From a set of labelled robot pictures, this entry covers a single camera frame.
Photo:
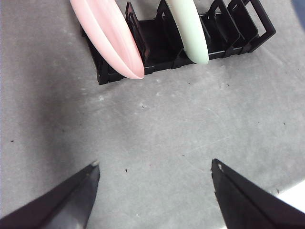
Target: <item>gray surface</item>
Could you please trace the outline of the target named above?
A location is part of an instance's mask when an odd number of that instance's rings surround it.
[[[221,227],[215,157],[272,193],[304,179],[305,33],[290,1],[262,3],[277,34],[256,52],[99,86],[67,0],[2,0],[2,215],[95,159],[89,229]]]

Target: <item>black dish rack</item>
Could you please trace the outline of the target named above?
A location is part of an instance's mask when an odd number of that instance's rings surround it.
[[[246,9],[249,2],[266,30],[262,36]],[[275,34],[259,0],[232,0],[227,7],[223,0],[214,0],[209,11],[199,16],[210,60],[253,52]],[[139,49],[145,75],[193,63],[183,50],[178,28],[165,0],[161,0],[157,16],[144,21],[137,19],[132,4],[127,2],[126,21]],[[90,48],[99,85],[125,78],[103,59],[82,28],[81,33]]]

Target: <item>white object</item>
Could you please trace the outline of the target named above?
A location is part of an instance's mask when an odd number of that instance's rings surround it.
[[[166,0],[178,27],[184,51],[194,63],[209,62],[203,28],[193,0]]]

